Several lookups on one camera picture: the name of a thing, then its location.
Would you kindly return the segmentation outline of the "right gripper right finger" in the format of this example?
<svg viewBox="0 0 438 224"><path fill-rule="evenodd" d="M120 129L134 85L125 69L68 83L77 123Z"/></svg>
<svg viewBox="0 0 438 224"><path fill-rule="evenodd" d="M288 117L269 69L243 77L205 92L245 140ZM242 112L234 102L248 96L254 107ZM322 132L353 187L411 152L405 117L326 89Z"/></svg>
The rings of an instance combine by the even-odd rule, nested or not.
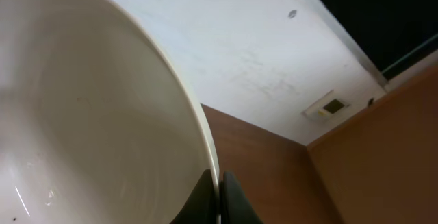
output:
<svg viewBox="0 0 438 224"><path fill-rule="evenodd" d="M220 183L220 215L222 224L263 224L230 171L224 172Z"/></svg>

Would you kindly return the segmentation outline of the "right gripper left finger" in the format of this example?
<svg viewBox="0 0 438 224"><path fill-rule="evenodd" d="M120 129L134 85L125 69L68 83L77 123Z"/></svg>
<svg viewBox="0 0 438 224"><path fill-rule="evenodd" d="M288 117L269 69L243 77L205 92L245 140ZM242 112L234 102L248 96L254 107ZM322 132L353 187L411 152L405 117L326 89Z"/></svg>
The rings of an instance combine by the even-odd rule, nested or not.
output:
<svg viewBox="0 0 438 224"><path fill-rule="evenodd" d="M216 196L211 171L205 170L170 224L215 224Z"/></svg>

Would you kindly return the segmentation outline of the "white plate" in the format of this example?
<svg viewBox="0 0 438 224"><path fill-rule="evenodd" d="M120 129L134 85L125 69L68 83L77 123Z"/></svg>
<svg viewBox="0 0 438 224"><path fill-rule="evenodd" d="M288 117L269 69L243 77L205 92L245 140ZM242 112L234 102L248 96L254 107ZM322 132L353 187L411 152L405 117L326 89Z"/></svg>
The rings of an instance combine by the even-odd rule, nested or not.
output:
<svg viewBox="0 0 438 224"><path fill-rule="evenodd" d="M170 223L218 159L200 103L112 0L1 0L1 222Z"/></svg>

